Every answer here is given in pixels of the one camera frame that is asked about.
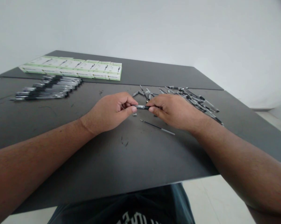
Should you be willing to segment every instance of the dark shorts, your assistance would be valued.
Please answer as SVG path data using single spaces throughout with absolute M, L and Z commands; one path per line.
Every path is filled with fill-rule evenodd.
M 128 207 L 132 207 L 131 201 L 135 200 L 150 208 L 166 210 L 175 223 L 195 224 L 188 197 L 181 183 L 58 206 L 48 223 L 104 223 L 119 207 L 127 203 Z

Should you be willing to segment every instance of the tiled floor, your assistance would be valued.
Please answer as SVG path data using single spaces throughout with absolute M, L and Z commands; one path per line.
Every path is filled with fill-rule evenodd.
M 281 130 L 281 121 L 267 112 L 258 114 Z M 196 224 L 254 224 L 245 203 L 221 175 L 184 181 Z M 3 224 L 46 224 L 56 207 L 9 216 Z

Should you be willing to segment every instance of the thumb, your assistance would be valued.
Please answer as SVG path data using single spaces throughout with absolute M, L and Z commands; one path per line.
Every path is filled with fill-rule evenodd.
M 158 107 L 151 106 L 149 108 L 149 111 L 152 112 L 157 117 L 161 118 L 162 120 L 166 119 L 166 113 L 163 110 L 159 109 Z
M 129 117 L 131 114 L 136 113 L 137 108 L 135 106 L 130 106 L 127 107 L 124 110 L 121 110 L 120 112 L 118 112 L 117 114 L 119 115 L 119 118 L 121 121 L 124 121 L 127 119 L 127 117 Z

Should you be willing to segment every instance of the hand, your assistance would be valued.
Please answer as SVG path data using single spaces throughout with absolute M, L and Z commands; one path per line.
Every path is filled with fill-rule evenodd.
M 138 105 L 138 102 L 127 92 L 107 95 L 80 120 L 92 134 L 98 135 L 114 129 L 129 115 L 136 113 L 136 107 L 131 105 Z
M 199 131 L 210 121 L 207 115 L 179 95 L 160 94 L 151 99 L 147 106 L 150 106 L 150 112 L 170 126 L 191 133 Z

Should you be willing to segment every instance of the white box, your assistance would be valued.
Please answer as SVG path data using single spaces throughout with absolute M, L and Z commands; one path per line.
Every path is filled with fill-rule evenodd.
M 94 69 L 91 71 L 93 78 L 106 79 L 105 71 L 109 67 L 111 62 L 101 62 L 99 61 Z
M 92 72 L 99 61 L 86 60 L 75 68 L 76 75 L 82 78 L 93 78 Z
M 19 68 L 23 72 L 45 74 L 45 72 L 42 71 L 42 68 L 41 68 L 42 64 L 49 62 L 55 58 L 58 58 L 58 57 L 42 56 L 42 57 L 34 59 L 28 63 L 20 65 Z
M 65 63 L 63 63 L 61 66 L 58 67 L 59 73 L 65 76 L 75 76 L 76 74 L 76 68 L 81 65 L 85 60 L 81 59 L 69 59 Z
M 111 62 L 105 71 L 105 77 L 107 80 L 121 80 L 122 63 Z
M 73 58 L 64 58 L 64 57 L 57 57 L 52 58 L 51 60 L 46 61 L 42 65 L 39 65 L 41 70 L 45 72 L 45 74 L 55 75 L 59 74 L 59 68 L 67 63 L 67 61 L 73 60 Z

